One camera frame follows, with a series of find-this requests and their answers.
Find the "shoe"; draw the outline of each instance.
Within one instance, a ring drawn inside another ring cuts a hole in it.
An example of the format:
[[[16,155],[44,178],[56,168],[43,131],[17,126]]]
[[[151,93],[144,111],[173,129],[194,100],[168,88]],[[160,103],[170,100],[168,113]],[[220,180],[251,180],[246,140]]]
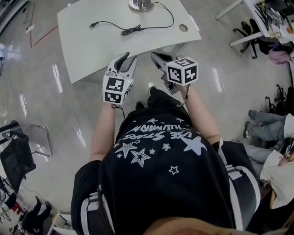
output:
[[[157,88],[156,88],[156,86],[152,86],[152,87],[150,87],[149,88],[149,96],[151,96],[151,93],[153,93],[154,91],[156,91],[157,90]]]
[[[250,133],[248,131],[248,126],[250,125],[250,122],[245,122],[245,129],[244,129],[244,132],[243,132],[243,137],[246,138],[246,139],[249,139],[250,137]]]
[[[46,205],[46,208],[50,208],[50,209],[52,209],[52,205],[51,205],[50,202],[45,201],[45,205]]]
[[[143,109],[145,108],[143,103],[141,101],[138,101],[136,104],[135,104],[135,110],[138,110],[138,109]]]
[[[36,198],[37,202],[41,203],[41,200],[37,196],[35,196],[35,198]]]

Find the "cable connector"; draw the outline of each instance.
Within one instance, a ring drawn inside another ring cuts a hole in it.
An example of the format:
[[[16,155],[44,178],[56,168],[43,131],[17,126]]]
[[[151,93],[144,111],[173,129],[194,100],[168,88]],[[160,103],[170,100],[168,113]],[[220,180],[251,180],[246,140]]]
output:
[[[139,24],[138,26],[134,27],[134,28],[129,28],[129,29],[126,29],[124,30],[123,32],[121,32],[121,35],[125,36],[125,35],[129,35],[133,32],[136,32],[136,31],[143,31],[144,29],[141,28],[141,25]]]

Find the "wire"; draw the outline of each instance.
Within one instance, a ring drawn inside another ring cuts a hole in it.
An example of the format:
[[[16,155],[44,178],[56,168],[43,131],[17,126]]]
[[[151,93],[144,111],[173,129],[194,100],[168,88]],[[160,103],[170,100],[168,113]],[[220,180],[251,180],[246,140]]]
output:
[[[187,92],[186,92],[186,96],[185,96],[184,102],[181,103],[180,105],[177,105],[177,107],[182,107],[182,106],[186,103],[186,101],[187,101],[187,99],[188,99],[189,91],[190,91],[190,87],[191,87],[191,83],[188,84],[188,86],[186,86],[186,87],[187,87]]]
[[[121,111],[123,111],[123,116],[124,116],[124,119],[125,119],[124,109],[121,106],[117,106],[116,104],[112,104],[111,108],[113,108],[113,109],[116,109],[116,108],[121,109]]]
[[[29,190],[28,188],[26,188],[25,186],[21,186],[21,187],[23,187],[23,188],[25,188],[26,190],[28,190],[28,191],[30,191],[30,192],[34,192],[34,193],[36,193],[43,201],[45,201],[42,197],[41,197],[41,195],[39,194],[39,193],[37,193],[36,191],[33,191],[33,190]]]
[[[169,10],[164,4],[162,4],[162,3],[160,3],[160,2],[155,2],[155,3],[159,3],[159,4],[161,4],[161,5],[164,6],[165,9],[170,13],[170,15],[171,15],[171,17],[172,17],[172,19],[173,19],[173,22],[172,22],[171,25],[169,25],[169,26],[164,26],[164,27],[143,27],[143,28],[141,28],[141,25],[139,24],[139,25],[137,25],[136,27],[126,29],[126,28],[122,28],[122,27],[120,27],[120,26],[118,26],[118,25],[116,25],[116,24],[114,24],[114,23],[112,23],[112,22],[109,22],[109,21],[97,21],[97,22],[95,22],[95,23],[90,24],[89,27],[90,27],[90,28],[93,28],[93,27],[95,27],[97,24],[99,24],[99,23],[101,23],[101,22],[109,23],[109,24],[112,24],[112,25],[118,27],[119,29],[122,29],[123,31],[121,32],[121,35],[123,35],[123,36],[129,35],[129,34],[131,34],[131,33],[133,33],[133,32],[136,32],[136,31],[143,31],[143,30],[145,30],[145,29],[152,29],[152,28],[170,28],[170,27],[172,27],[172,26],[174,25],[174,23],[175,23],[174,15],[171,13],[171,11],[170,11],[170,10]]]
[[[28,29],[28,27],[31,25],[31,20],[28,20],[29,8],[24,8],[23,13],[26,14],[26,19],[24,20],[23,25],[25,25],[26,23],[29,23],[27,26],[27,29]]]

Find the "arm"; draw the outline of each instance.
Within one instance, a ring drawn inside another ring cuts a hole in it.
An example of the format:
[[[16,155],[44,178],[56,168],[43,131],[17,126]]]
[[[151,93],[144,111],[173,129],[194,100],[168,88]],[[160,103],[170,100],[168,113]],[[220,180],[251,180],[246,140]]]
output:
[[[114,145],[115,110],[111,104],[103,103],[102,110],[95,127],[91,143],[91,156],[89,161],[102,161]]]
[[[185,98],[187,92],[186,87],[181,87],[181,94]],[[189,96],[186,101],[186,106],[190,115],[193,126],[205,137],[210,144],[219,142],[221,139],[220,131],[207,110],[204,103],[201,101],[196,90],[190,88]]]

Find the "black shoe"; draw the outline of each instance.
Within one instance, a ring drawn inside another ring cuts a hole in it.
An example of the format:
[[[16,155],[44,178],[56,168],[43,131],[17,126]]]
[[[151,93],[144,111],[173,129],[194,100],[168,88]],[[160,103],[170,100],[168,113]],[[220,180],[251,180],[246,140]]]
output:
[[[150,87],[150,88],[149,88],[149,96],[151,96],[151,94],[152,94],[154,91],[156,91],[156,90],[157,90],[156,86],[152,86],[152,87]]]
[[[37,202],[41,203],[41,200],[37,196],[35,196],[35,198],[36,198]]]
[[[46,204],[46,208],[48,208],[48,209],[52,209],[52,205],[51,205],[50,202],[45,201],[45,204]]]
[[[143,109],[145,108],[143,103],[141,101],[138,101],[136,104],[135,104],[135,110],[138,110],[138,109]]]

